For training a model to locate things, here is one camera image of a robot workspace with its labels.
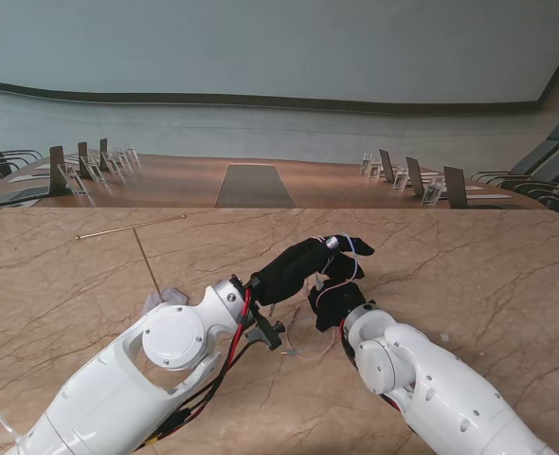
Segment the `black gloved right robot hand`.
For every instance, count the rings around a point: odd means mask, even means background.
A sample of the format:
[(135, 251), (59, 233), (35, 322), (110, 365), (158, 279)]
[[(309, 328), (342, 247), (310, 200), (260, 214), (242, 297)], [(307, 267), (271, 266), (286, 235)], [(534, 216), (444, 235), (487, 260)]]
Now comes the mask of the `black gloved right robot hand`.
[(342, 320), (366, 299), (355, 282), (328, 279), (318, 290), (314, 287), (308, 296), (312, 311), (316, 315), (316, 329), (323, 333), (339, 327)]

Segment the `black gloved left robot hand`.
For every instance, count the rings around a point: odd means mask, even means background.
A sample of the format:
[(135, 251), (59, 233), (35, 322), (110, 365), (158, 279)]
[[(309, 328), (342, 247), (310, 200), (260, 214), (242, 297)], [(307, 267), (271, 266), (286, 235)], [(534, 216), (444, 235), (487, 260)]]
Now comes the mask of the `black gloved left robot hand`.
[(274, 261), (255, 272), (248, 282), (252, 300), (262, 306), (293, 297), (305, 280), (315, 273), (329, 279), (361, 279), (363, 269), (355, 255), (368, 257), (375, 252), (359, 237), (334, 235), (310, 237), (285, 249)]

